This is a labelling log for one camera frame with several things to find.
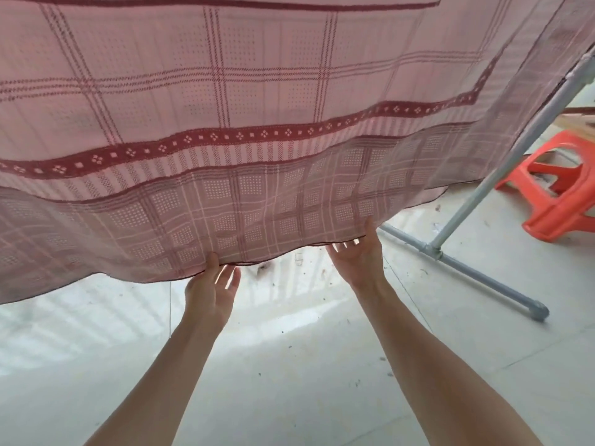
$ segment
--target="stool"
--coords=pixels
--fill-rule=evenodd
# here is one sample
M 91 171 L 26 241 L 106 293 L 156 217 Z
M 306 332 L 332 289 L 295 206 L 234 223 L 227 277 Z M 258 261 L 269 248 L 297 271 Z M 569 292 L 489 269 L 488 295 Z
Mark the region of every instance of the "stool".
M 566 168 L 536 162 L 540 155 L 557 147 L 574 150 L 583 163 Z M 531 172 L 557 176 L 549 190 L 558 197 L 539 186 Z M 551 242 L 573 230 L 595 232 L 595 217 L 584 214 L 595 204 L 595 143 L 564 130 L 525 158 L 496 189 L 507 182 L 514 183 L 532 205 L 531 217 L 522 225 L 531 236 Z

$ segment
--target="white flower motif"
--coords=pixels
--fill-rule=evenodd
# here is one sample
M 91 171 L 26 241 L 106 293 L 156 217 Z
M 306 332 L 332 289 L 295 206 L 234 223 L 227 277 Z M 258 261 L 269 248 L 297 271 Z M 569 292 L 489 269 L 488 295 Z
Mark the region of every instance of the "white flower motif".
M 60 166 L 59 164 L 56 164 L 52 170 L 54 172 L 58 172 L 60 175 L 63 175 L 64 172 L 66 172 L 66 168 L 64 166 Z

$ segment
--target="person's right arm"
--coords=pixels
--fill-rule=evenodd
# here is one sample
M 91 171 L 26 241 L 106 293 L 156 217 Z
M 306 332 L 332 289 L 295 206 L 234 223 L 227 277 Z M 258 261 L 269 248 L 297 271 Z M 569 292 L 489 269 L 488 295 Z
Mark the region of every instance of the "person's right arm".
M 534 446 L 519 414 L 471 367 L 428 332 L 384 277 L 372 219 L 359 244 L 327 246 L 355 292 L 431 446 Z

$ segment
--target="hand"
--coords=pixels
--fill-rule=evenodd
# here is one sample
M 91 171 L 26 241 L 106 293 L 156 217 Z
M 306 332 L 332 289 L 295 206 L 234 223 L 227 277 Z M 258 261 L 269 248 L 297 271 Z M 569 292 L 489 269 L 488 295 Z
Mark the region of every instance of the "hand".
M 360 238 L 359 244 L 355 244 L 355 241 L 348 241 L 326 246 L 339 275 L 358 295 L 386 281 L 382 261 L 382 245 L 376 234 L 372 217 L 366 219 L 364 228 L 366 234 Z
M 231 315 L 241 276 L 240 268 L 236 266 L 219 266 L 217 254 L 211 252 L 206 258 L 205 271 L 192 277 L 186 285 L 183 319 L 207 322 L 219 333 Z

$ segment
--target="person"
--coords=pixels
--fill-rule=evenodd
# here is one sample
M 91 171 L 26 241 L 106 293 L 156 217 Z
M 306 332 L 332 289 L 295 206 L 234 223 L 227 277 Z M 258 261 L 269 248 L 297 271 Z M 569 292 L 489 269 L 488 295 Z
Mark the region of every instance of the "person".
M 431 446 L 541 445 L 518 413 L 418 322 L 384 277 L 372 219 L 365 236 L 326 246 L 371 322 Z M 207 357 L 230 317 L 240 268 L 208 257 L 186 287 L 182 321 L 151 367 L 86 446 L 169 446 Z

